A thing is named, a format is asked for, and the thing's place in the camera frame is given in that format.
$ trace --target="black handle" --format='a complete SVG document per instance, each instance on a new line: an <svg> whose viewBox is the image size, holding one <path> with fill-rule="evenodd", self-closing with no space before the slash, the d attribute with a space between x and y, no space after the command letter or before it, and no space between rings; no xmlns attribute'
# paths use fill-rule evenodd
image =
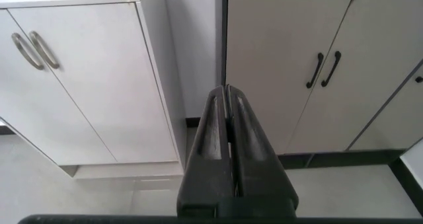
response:
<svg viewBox="0 0 423 224"><path fill-rule="evenodd" d="M332 77L333 72L336 69L336 66L338 65L339 61L341 60L341 53L339 51L335 52L335 64L332 67L332 70L329 73L329 76L326 80L322 81L322 87L326 87L329 84L330 78Z"/></svg>
<svg viewBox="0 0 423 224"><path fill-rule="evenodd" d="M417 78L416 78L416 82L417 82L417 83L421 83L421 82L423 82L423 78L421 78L420 76L419 76L419 77L417 77Z"/></svg>
<svg viewBox="0 0 423 224"><path fill-rule="evenodd" d="M311 79L310 82L307 82L307 84L305 85L308 89L310 89L313 86L313 83L315 83L317 73L319 72L320 66L322 65L323 57L324 56L322 53L317 54L317 59L319 59L319 62L317 62L317 68L316 68L315 74L313 75L313 78Z"/></svg>

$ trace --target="floor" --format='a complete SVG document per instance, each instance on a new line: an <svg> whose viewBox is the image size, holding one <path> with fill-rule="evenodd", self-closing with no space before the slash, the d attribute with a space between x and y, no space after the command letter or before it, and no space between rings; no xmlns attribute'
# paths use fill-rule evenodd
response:
<svg viewBox="0 0 423 224"><path fill-rule="evenodd" d="M420 217L386 165L287 174L299 217ZM16 135L0 135L0 177L0 223L34 213L176 215L178 190L141 191L129 179L73 180Z"/></svg>

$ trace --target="silver handle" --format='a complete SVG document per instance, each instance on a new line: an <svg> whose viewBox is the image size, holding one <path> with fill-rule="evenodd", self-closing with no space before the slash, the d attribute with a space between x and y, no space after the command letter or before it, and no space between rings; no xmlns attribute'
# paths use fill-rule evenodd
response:
<svg viewBox="0 0 423 224"><path fill-rule="evenodd" d="M22 54L22 56L25 57L27 62L29 62L36 69L43 70L44 66L43 65L37 65L37 63L35 63L35 61L25 51L24 47L22 46L22 44L20 42L22 40L22 37L20 37L19 34L13 33L12 34L12 40L13 40L13 43L15 43L16 48L18 48L19 52Z"/></svg>
<svg viewBox="0 0 423 224"><path fill-rule="evenodd" d="M29 33L31 42L34 44L35 46L35 50L37 50L37 52L40 54L40 56L42 57L43 60L45 60L47 62L47 64L49 66L51 66L53 69L57 69L59 68L59 64L58 63L54 63L50 57L47 56L47 53L44 51L43 47L40 44L40 41L42 41L41 36L38 35L38 33L36 33L35 31L32 31Z"/></svg>

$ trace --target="cabinet door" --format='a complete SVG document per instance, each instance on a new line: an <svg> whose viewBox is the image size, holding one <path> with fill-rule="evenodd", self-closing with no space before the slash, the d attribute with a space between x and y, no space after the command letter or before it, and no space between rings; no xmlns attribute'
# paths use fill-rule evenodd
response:
<svg viewBox="0 0 423 224"><path fill-rule="evenodd" d="M407 149L423 137L423 83L417 79L421 76L423 67L386 105L351 150Z"/></svg>
<svg viewBox="0 0 423 224"><path fill-rule="evenodd" d="M177 161L133 3L11 9L120 163Z"/></svg>
<svg viewBox="0 0 423 224"><path fill-rule="evenodd" d="M0 10L0 21L0 116L58 165L115 163L6 10ZM41 70L20 53L14 33Z"/></svg>
<svg viewBox="0 0 423 224"><path fill-rule="evenodd" d="M422 59L422 11L422 0L352 2L288 153L343 151L353 142Z"/></svg>
<svg viewBox="0 0 423 224"><path fill-rule="evenodd" d="M288 146L318 54L329 51L349 2L228 2L226 83L245 93L276 154Z"/></svg>

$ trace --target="baseboard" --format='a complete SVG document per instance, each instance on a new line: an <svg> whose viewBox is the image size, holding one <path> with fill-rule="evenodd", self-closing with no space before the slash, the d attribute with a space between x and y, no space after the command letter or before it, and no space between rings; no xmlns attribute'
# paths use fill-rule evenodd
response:
<svg viewBox="0 0 423 224"><path fill-rule="evenodd" d="M185 118L187 128L197 128L200 124L200 118Z"/></svg>
<svg viewBox="0 0 423 224"><path fill-rule="evenodd" d="M418 212L423 216L423 189L404 164L403 160L396 159L389 164L389 168L391 168L392 173L397 177L397 180L400 182Z"/></svg>
<svg viewBox="0 0 423 224"><path fill-rule="evenodd" d="M14 135L15 133L7 126L0 126L0 135Z"/></svg>
<svg viewBox="0 0 423 224"><path fill-rule="evenodd" d="M345 151L332 153L309 153L278 155L285 169L347 167L360 165L388 165L398 159L404 149L381 151Z"/></svg>

